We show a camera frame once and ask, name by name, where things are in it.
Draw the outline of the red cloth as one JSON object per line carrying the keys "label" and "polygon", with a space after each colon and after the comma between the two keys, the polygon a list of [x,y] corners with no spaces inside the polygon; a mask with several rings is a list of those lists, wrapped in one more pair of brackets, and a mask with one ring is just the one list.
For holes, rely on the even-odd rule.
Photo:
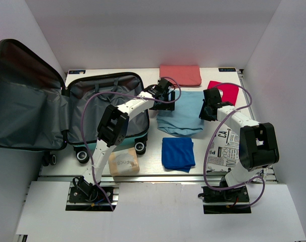
{"label": "red cloth", "polygon": [[208,89],[214,88],[215,86],[223,92],[222,101],[230,102],[233,105],[236,104],[239,88],[232,84],[219,85],[221,82],[210,81],[208,84]]}

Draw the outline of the salmon pink cloth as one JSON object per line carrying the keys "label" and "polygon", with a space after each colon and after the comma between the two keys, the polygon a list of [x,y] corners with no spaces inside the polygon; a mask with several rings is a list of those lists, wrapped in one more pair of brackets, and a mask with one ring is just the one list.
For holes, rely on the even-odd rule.
{"label": "salmon pink cloth", "polygon": [[200,86],[202,79],[200,75],[200,68],[194,66],[168,66],[160,65],[160,77],[169,77],[170,82],[176,85],[174,80],[184,87]]}

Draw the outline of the light blue cloth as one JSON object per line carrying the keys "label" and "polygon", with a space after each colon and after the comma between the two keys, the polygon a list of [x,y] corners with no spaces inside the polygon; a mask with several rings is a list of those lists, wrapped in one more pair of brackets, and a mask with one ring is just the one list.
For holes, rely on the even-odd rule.
{"label": "light blue cloth", "polygon": [[204,129],[199,118],[203,104],[201,91],[175,91],[175,110],[160,110],[157,115],[158,129],[173,136],[192,136]]}

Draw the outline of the newspaper print cloth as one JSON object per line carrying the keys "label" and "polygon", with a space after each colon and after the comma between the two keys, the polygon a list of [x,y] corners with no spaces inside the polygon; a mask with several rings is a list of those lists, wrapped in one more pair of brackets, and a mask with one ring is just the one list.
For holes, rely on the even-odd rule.
{"label": "newspaper print cloth", "polygon": [[239,163],[239,136],[224,125],[211,144],[206,172],[227,173]]}

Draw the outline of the dark blue cloth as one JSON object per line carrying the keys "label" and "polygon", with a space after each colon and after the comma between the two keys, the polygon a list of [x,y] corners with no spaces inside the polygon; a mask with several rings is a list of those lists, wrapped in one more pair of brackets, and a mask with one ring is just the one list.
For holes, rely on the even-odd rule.
{"label": "dark blue cloth", "polygon": [[193,141],[191,138],[163,138],[162,165],[168,170],[189,173],[195,166]]}

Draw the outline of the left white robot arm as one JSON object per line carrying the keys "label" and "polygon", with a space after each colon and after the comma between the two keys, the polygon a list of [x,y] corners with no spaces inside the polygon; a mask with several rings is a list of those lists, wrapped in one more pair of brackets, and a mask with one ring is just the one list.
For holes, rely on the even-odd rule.
{"label": "left white robot arm", "polygon": [[81,136],[88,151],[90,162],[87,169],[80,177],[81,196],[87,201],[93,201],[98,196],[99,182],[103,169],[112,151],[126,138],[129,122],[138,114],[153,108],[158,102],[173,104],[178,99],[169,101],[169,90],[173,84],[178,83],[170,77],[162,77],[156,85],[145,88],[137,96],[107,91],[107,94],[115,94],[130,97],[131,99],[123,104],[106,107],[99,122],[97,131],[96,147],[91,153],[83,131],[83,120],[85,112],[81,117]]}

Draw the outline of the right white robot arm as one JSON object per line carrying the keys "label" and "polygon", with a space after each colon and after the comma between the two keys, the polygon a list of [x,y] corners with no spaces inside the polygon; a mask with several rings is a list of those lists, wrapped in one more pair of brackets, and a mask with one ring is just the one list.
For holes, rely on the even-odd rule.
{"label": "right white robot arm", "polygon": [[233,200],[237,187],[252,181],[252,177],[263,168],[279,161],[279,150],[274,126],[260,123],[240,112],[240,108],[230,102],[223,102],[218,88],[203,91],[204,100],[199,118],[207,121],[219,121],[239,135],[239,162],[224,177],[225,185],[213,188],[219,191],[225,201]]}

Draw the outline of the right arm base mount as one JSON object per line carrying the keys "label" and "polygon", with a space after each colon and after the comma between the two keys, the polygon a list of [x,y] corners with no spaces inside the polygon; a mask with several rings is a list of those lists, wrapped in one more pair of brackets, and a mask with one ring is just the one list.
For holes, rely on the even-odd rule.
{"label": "right arm base mount", "polygon": [[246,186],[218,191],[201,187],[197,197],[203,201],[204,214],[250,214],[249,195]]}

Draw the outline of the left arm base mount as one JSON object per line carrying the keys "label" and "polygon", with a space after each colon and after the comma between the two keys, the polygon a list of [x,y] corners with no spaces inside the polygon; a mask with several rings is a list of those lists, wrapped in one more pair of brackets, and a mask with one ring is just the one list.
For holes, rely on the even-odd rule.
{"label": "left arm base mount", "polygon": [[114,201],[114,187],[102,187],[102,190],[88,183],[83,176],[72,179],[69,189],[66,211],[112,212],[117,201]]}

